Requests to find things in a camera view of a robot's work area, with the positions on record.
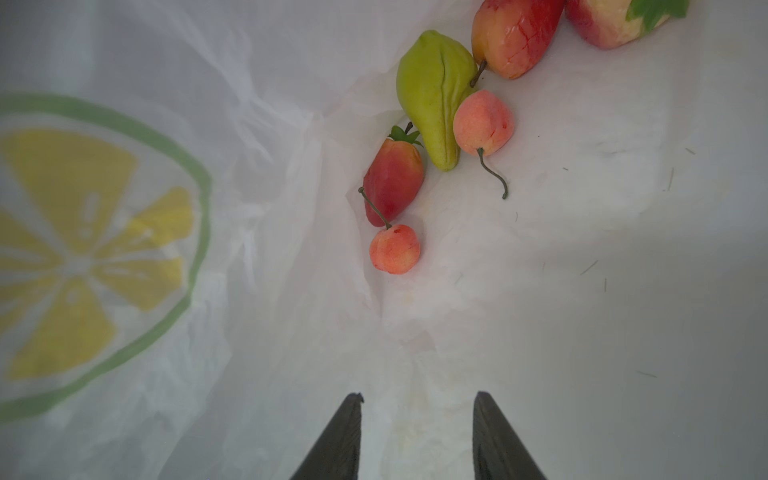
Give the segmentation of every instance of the white surface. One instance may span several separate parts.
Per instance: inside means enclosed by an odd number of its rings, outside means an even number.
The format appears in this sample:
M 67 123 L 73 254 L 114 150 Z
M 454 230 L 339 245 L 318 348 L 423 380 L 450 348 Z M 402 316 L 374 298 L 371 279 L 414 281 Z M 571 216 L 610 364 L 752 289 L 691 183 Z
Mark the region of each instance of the white surface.
M 551 480 L 768 476 L 768 8 L 700 0 L 614 51 L 563 21 L 524 77 L 485 74 L 518 121 L 490 162 L 510 197 L 471 157 L 429 164 L 401 218 L 422 258 L 387 276 L 356 189 L 405 122 L 397 61 L 426 28 L 468 45 L 479 3 L 70 0 L 4 15 L 0 86 L 106 104 L 212 170 L 204 270 L 226 271 L 207 294 L 227 307 L 208 325 L 233 352 L 208 397 L 204 373 L 192 398 L 169 389 L 158 412 L 188 402 L 170 424 L 144 409 L 141 428 L 109 435 L 60 421 L 39 464 L 8 453 L 12 429 L 39 425 L 3 427 L 9 478 L 289 478 L 348 392 L 366 399 L 360 478 L 471 478 L 479 389 Z M 77 435 L 113 443 L 72 455 Z

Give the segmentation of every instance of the brown stem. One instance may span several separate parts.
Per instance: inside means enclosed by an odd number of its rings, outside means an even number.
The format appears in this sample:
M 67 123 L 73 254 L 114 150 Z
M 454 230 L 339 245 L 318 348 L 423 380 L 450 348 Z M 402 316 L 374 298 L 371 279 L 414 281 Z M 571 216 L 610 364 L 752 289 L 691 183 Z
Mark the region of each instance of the brown stem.
M 384 221 L 384 225 L 386 226 L 386 229 L 389 230 L 390 228 L 392 228 L 392 225 L 388 221 L 386 221 L 386 218 L 384 218 L 382 213 L 379 212 L 379 209 L 376 208 L 376 205 L 374 205 L 373 202 L 371 201 L 371 199 L 368 198 L 368 196 L 366 195 L 366 189 L 363 188 L 363 187 L 360 187 L 357 191 L 359 191 L 362 194 L 362 197 L 366 199 L 366 202 L 368 202 L 368 205 L 371 206 L 373 211 L 375 211 L 376 214 L 379 215 L 382 218 L 382 220 Z
M 502 200 L 507 200 L 507 196 L 509 195 L 507 182 L 504 181 L 501 175 L 497 174 L 496 172 L 494 172 L 493 170 L 485 166 L 485 162 L 482 160 L 482 153 L 483 153 L 483 149 L 478 148 L 478 155 L 480 155 L 480 165 L 482 165 L 482 167 L 485 168 L 488 171 L 488 173 L 490 173 L 491 175 L 493 175 L 494 177 L 502 181 L 502 184 L 504 185 L 504 194 L 502 195 Z
M 485 70 L 485 67 L 488 66 L 488 61 L 483 60 L 480 62 L 480 67 L 478 68 L 478 73 L 475 75 L 475 77 L 469 82 L 469 86 L 474 88 L 475 85 L 478 83 L 478 80 L 480 80 L 480 74 L 483 70 Z

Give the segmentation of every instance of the green lemon rind outline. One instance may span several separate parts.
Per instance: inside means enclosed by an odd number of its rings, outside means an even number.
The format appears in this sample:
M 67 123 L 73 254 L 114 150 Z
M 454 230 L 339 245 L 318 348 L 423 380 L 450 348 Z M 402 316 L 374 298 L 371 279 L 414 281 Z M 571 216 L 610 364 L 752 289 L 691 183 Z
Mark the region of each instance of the green lemon rind outline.
M 184 294 L 184 298 L 179 300 L 179 302 L 170 309 L 166 316 L 163 317 L 160 322 L 155 324 L 155 326 L 143 333 L 133 342 L 119 349 L 109 358 L 98 363 L 74 382 L 51 390 L 50 392 L 0 402 L 0 424 L 47 412 L 62 400 L 85 387 L 92 380 L 116 369 L 123 363 L 126 363 L 128 360 L 143 352 L 147 347 L 163 336 L 163 334 L 173 326 L 181 314 L 189 307 L 190 296 L 194 289 L 195 282 L 197 281 L 197 272 L 206 256 L 208 244 L 210 242 L 210 174 L 198 159 L 188 154 L 179 146 L 179 144 L 133 118 L 127 117 L 110 108 L 92 104 L 77 98 L 56 94 L 0 94 L 0 116 L 27 113 L 53 114 L 97 125 L 99 127 L 105 127 L 133 138 L 134 140 L 166 155 L 179 164 L 179 166 L 197 183 L 197 186 L 200 188 L 199 201 L 202 215 L 200 219 L 200 235 L 198 237 L 197 252 L 195 253 L 192 266 L 189 270 L 187 282 L 188 288 L 187 292 Z

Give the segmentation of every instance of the yellow-green fruit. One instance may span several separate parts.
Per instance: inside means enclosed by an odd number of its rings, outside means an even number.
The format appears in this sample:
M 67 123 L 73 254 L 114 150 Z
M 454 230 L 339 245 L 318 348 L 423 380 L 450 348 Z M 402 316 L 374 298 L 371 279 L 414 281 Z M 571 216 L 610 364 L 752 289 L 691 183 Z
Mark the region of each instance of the yellow-green fruit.
M 397 98 L 422 132 L 427 153 L 440 170 L 451 170 L 458 163 L 453 116 L 475 91 L 469 82 L 476 73 L 472 54 L 453 38 L 434 30 L 422 33 L 400 59 Z

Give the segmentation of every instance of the citrus slice graphic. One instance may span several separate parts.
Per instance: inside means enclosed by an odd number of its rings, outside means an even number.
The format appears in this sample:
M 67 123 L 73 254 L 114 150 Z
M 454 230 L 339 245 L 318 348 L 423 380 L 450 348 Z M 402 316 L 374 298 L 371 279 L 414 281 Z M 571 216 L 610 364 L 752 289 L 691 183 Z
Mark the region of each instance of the citrus slice graphic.
M 0 169 L 2 423 L 173 326 L 210 240 L 210 176 L 146 125 L 51 94 L 0 95 Z

